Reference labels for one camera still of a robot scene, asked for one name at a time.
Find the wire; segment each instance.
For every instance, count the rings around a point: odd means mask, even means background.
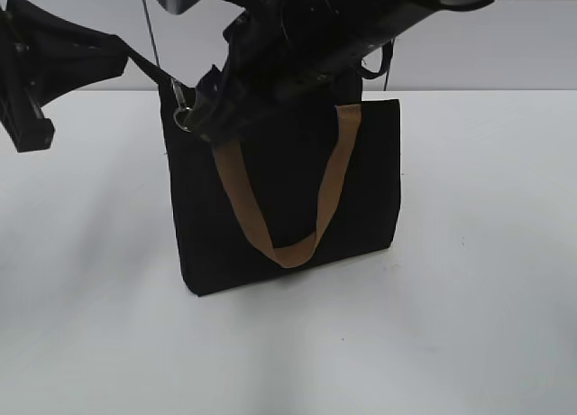
[[[395,39],[393,39],[390,42],[390,48],[393,50],[395,48]],[[387,89],[389,88],[389,77],[390,77],[390,70],[393,67],[393,61],[392,58],[390,59],[390,63],[389,63],[389,70],[387,71],[387,77],[385,78],[385,87],[384,87],[384,91],[387,91]]]
[[[142,8],[144,9],[144,15],[146,16],[146,25],[148,26],[148,34],[151,37],[152,50],[154,51],[154,59],[156,60],[156,66],[160,68],[159,52],[156,49],[156,41],[154,39],[154,32],[152,31],[151,15],[148,12],[148,5],[146,0],[142,0]]]

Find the bag handle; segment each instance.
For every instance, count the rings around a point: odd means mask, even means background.
[[[296,268],[313,257],[341,199],[344,176],[361,126],[362,111],[359,104],[339,106],[336,111],[338,140],[326,164],[325,175],[318,191],[316,231],[290,246],[272,246],[269,229],[246,173],[240,143],[232,140],[213,149],[218,174],[246,239],[285,269]]]

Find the background wall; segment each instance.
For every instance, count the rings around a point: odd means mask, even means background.
[[[114,32],[152,58],[141,0],[31,0],[88,27]],[[149,0],[162,66],[189,85],[226,56],[221,32],[239,13],[203,0],[180,17]],[[389,87],[419,89],[577,88],[577,1],[497,2],[467,14],[440,13],[398,39]],[[379,55],[368,58],[377,68]],[[366,83],[382,88],[383,80]],[[152,88],[132,65],[94,88]]]

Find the black tote bag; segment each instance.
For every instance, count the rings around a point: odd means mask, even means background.
[[[181,271],[196,295],[390,246],[397,100],[335,106],[351,89],[320,91],[212,149],[175,125],[172,89],[159,89]]]

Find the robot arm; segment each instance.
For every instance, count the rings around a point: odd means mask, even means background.
[[[197,1],[159,0],[175,14]],[[359,70],[365,56],[431,14],[472,11],[493,1],[261,0],[258,11],[247,8],[224,31],[228,61],[222,73],[213,68],[197,86],[186,129],[224,142],[350,67]],[[387,69],[383,63],[380,72]]]
[[[159,0],[181,14],[200,0]],[[225,0],[245,11],[224,31],[229,56],[200,80],[180,120],[218,145],[279,112],[437,11],[466,12],[493,0]],[[50,147],[41,106],[122,74],[126,47],[23,0],[0,9],[0,122],[21,152]],[[149,72],[153,65],[132,52]],[[380,72],[386,71],[383,63]]]

